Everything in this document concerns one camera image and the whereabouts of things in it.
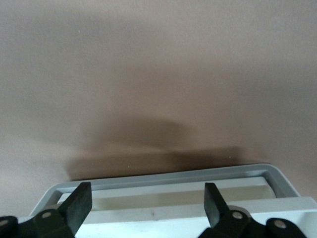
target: beige wall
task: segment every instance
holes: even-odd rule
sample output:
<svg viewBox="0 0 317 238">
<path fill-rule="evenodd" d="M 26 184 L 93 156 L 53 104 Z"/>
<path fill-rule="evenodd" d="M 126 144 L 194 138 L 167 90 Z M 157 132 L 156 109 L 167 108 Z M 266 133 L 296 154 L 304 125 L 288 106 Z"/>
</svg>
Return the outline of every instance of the beige wall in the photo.
<svg viewBox="0 0 317 238">
<path fill-rule="evenodd" d="M 0 3 L 0 215 L 72 179 L 266 162 L 317 199 L 317 2 Z"/>
</svg>

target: screw head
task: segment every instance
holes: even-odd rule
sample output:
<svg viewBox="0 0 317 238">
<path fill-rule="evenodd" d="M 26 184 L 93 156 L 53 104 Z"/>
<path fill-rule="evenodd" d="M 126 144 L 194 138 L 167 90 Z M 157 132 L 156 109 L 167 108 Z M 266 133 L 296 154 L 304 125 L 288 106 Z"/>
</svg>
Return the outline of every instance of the screw head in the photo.
<svg viewBox="0 0 317 238">
<path fill-rule="evenodd" d="M 287 227 L 285 222 L 281 220 L 275 220 L 274 225 L 276 225 L 278 228 L 281 228 L 281 229 L 285 229 Z"/>
<path fill-rule="evenodd" d="M 233 213 L 232 213 L 232 216 L 233 216 L 235 219 L 242 219 L 242 218 L 243 218 L 243 215 L 242 215 L 240 212 L 233 212 Z"/>
<path fill-rule="evenodd" d="M 8 220 L 0 221 L 0 227 L 8 224 L 8 222 L 9 222 Z"/>
<path fill-rule="evenodd" d="M 42 218 L 47 218 L 47 217 L 50 217 L 50 216 L 51 216 L 50 212 L 46 212 L 46 213 L 42 214 Z"/>
</svg>

